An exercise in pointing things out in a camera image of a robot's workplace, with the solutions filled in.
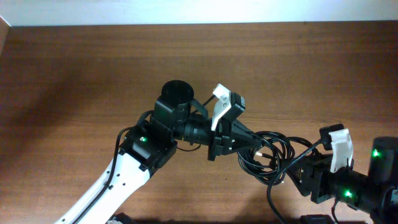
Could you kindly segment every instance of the green light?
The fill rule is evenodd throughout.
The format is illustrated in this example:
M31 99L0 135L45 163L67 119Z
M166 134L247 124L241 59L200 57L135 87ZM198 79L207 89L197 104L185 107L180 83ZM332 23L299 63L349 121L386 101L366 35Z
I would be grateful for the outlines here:
M380 156L380 152L377 149L375 149L375 150L373 150L373 157L377 157L377 156Z
M353 194L349 190L346 190L346 192L344 193L344 196L351 198L353 196Z

